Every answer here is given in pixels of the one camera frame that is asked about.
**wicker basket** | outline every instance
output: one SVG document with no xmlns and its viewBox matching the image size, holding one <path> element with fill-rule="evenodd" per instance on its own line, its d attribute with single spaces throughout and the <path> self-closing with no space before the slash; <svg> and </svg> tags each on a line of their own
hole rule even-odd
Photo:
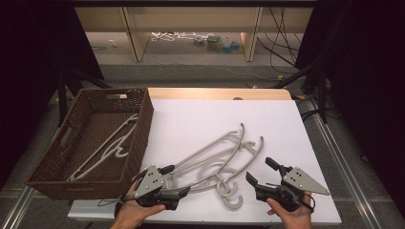
<svg viewBox="0 0 405 229">
<path fill-rule="evenodd" d="M 139 172 L 153 112 L 147 89 L 81 90 L 27 185 L 52 199 L 117 198 Z M 139 119 L 129 122 L 109 141 L 128 134 L 136 123 L 131 136 L 122 143 L 122 153 L 128 152 L 128 155 L 111 155 L 86 177 L 67 181 L 133 114 L 139 114 Z M 80 173 L 99 161 L 109 145 L 106 144 Z"/>
</svg>

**cable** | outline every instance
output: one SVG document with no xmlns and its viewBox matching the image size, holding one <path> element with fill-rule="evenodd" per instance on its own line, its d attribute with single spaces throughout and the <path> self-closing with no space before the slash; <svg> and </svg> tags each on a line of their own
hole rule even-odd
<svg viewBox="0 0 405 229">
<path fill-rule="evenodd" d="M 273 40 L 271 40 L 270 37 L 268 37 L 267 32 L 265 33 L 265 35 L 266 35 L 268 41 L 270 41 L 271 43 L 273 43 L 274 45 L 276 45 L 276 46 L 278 46 L 278 47 L 282 47 L 282 48 L 292 49 L 292 50 L 294 50 L 294 51 L 298 51 L 297 49 L 291 48 L 291 47 L 289 47 L 289 46 L 284 46 L 284 45 L 277 44 L 276 42 L 274 42 Z"/>
<path fill-rule="evenodd" d="M 105 46 L 92 46 L 93 52 L 95 51 L 102 51 L 102 50 L 107 50 L 107 47 Z"/>
<path fill-rule="evenodd" d="M 297 38 L 298 42 L 300 42 L 300 44 L 302 43 L 300 38 L 298 38 L 297 33 L 294 33 L 295 38 Z"/>
<path fill-rule="evenodd" d="M 279 25 L 279 23 L 277 22 L 277 19 L 275 18 L 272 9 L 271 9 L 271 8 L 269 8 L 269 9 L 270 9 L 271 16 L 272 16 L 274 22 L 276 23 L 277 30 L 278 30 L 277 36 L 276 36 L 276 39 L 275 39 L 275 42 L 277 41 L 278 34 L 281 34 L 281 36 L 283 37 L 284 41 L 285 41 L 286 44 L 287 44 L 288 52 L 289 52 L 289 54 L 290 54 L 290 56 L 291 56 L 291 59 L 295 61 L 296 56 L 295 56 L 295 54 L 292 52 L 292 47 L 289 45 L 288 39 L 287 39 L 286 25 L 285 25 L 285 23 L 284 23 L 284 10 L 285 10 L 285 8 L 281 8 L 281 21 L 280 21 L 280 25 Z"/>
<path fill-rule="evenodd" d="M 259 39 L 259 37 L 257 37 L 257 41 L 259 41 L 259 43 L 269 52 L 277 55 L 277 57 L 279 57 L 280 59 L 286 61 L 290 66 L 294 67 L 294 63 L 288 61 L 287 59 L 285 59 L 282 55 L 280 55 L 279 53 L 275 52 L 273 49 L 270 49 L 269 47 L 267 47 L 265 44 L 263 44 L 263 42 Z"/>
</svg>

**hand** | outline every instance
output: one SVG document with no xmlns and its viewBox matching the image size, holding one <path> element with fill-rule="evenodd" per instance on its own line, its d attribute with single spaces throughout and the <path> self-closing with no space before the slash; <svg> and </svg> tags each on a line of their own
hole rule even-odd
<svg viewBox="0 0 405 229">
<path fill-rule="evenodd" d="M 118 212 L 112 229 L 133 229 L 141 226 L 143 221 L 164 210 L 164 205 L 141 207 L 135 200 L 126 201 Z"/>
<path fill-rule="evenodd" d="M 304 202 L 310 204 L 310 193 L 306 192 Z M 307 207 L 301 205 L 297 210 L 289 212 L 284 209 L 279 202 L 272 198 L 267 199 L 268 205 L 271 210 L 267 212 L 268 215 L 277 214 L 284 223 L 287 229 L 310 229 L 310 214 L 311 211 Z"/>
</svg>

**robotic hand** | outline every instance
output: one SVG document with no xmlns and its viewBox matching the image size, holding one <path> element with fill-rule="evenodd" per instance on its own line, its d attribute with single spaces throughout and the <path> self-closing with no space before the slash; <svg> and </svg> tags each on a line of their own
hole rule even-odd
<svg viewBox="0 0 405 229">
<path fill-rule="evenodd" d="M 322 195 L 330 194 L 326 188 L 299 168 L 279 165 L 270 157 L 266 158 L 266 164 L 273 170 L 278 170 L 280 172 L 282 177 L 281 185 L 267 183 L 267 185 L 272 185 L 274 188 L 261 185 L 253 175 L 246 172 L 246 180 L 255 188 L 257 200 L 266 202 L 268 198 L 273 198 L 289 212 L 297 210 L 300 207 L 300 204 L 309 208 L 311 212 L 313 212 L 313 207 L 303 201 L 305 196 L 304 192 L 310 191 Z"/>
<path fill-rule="evenodd" d="M 154 205 L 163 204 L 166 210 L 176 210 L 180 199 L 187 196 L 190 187 L 180 191 L 161 190 L 163 186 L 163 175 L 172 172 L 175 169 L 174 165 L 169 165 L 161 169 L 155 166 L 139 173 L 129 185 L 127 191 L 119 197 L 116 204 L 115 217 L 117 216 L 122 204 L 127 200 L 135 200 L 142 207 L 151 207 Z M 136 184 L 135 191 L 128 194 L 131 187 Z"/>
</svg>

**white surface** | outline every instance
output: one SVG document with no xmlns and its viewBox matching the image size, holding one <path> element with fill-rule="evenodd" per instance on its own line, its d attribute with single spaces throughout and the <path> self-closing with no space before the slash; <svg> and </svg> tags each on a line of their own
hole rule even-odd
<svg viewBox="0 0 405 229">
<path fill-rule="evenodd" d="M 150 217 L 149 222 L 269 224 L 281 222 L 268 216 L 266 203 L 256 200 L 254 188 L 245 180 L 245 172 L 254 175 L 260 184 L 280 184 L 281 178 L 265 164 L 267 156 L 279 164 L 300 167 L 328 188 L 311 148 L 307 132 L 294 101 L 259 100 L 169 100 L 154 99 L 155 108 L 149 144 L 142 168 L 156 164 L 175 164 L 200 150 L 203 146 L 229 132 L 242 130 L 244 140 L 259 144 L 265 139 L 262 152 L 240 174 L 230 181 L 238 183 L 238 195 L 244 204 L 238 210 L 227 208 L 215 189 L 189 194 L 180 201 L 176 211 L 164 211 Z M 331 196 L 313 194 L 316 200 L 313 224 L 337 224 L 341 219 Z M 112 219 L 114 205 L 97 207 L 98 200 L 77 200 L 69 214 L 75 219 Z"/>
</svg>

